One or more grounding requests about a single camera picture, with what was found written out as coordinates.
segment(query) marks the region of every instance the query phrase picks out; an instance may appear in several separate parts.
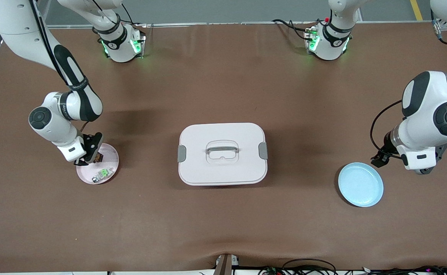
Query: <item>blue plate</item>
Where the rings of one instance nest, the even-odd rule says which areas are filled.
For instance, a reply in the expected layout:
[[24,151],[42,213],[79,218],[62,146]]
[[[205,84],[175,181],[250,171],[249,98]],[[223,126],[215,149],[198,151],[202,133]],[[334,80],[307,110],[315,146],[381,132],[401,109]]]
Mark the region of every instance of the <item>blue plate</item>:
[[344,198],[359,207],[370,207],[383,195],[383,181],[370,165],[353,162],[339,173],[339,190]]

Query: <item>lid handle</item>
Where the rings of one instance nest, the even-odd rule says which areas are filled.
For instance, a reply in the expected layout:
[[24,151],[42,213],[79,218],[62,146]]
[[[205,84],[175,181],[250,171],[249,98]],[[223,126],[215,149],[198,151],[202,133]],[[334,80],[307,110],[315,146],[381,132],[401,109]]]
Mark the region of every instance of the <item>lid handle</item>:
[[235,151],[236,153],[239,151],[239,148],[234,146],[218,146],[218,147],[210,147],[206,149],[206,153],[209,154],[210,152],[214,151]]

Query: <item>white lid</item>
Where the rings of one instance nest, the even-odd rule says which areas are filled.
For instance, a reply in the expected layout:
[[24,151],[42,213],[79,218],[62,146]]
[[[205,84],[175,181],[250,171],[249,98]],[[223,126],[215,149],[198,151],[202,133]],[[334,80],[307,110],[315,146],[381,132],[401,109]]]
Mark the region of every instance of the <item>white lid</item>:
[[258,183],[267,172],[264,132],[254,123],[191,125],[181,133],[178,162],[189,185]]

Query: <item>table surface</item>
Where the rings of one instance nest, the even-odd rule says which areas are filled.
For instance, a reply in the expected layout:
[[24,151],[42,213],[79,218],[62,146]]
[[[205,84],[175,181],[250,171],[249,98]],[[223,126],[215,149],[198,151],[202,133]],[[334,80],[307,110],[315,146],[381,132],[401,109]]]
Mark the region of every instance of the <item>table surface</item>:
[[[447,71],[430,23],[359,24],[340,59],[306,54],[272,25],[154,28],[144,59],[117,64],[91,30],[55,30],[104,102],[102,132],[121,169],[101,186],[28,125],[66,88],[0,49],[0,272],[188,270],[224,252],[241,265],[314,257],[339,269],[447,265],[447,152],[428,176],[391,160],[370,208],[337,191],[341,167],[369,162],[372,119],[424,70]],[[396,106],[375,138],[400,123]],[[195,188],[178,176],[178,138],[200,123],[254,122],[269,172],[253,186]]]

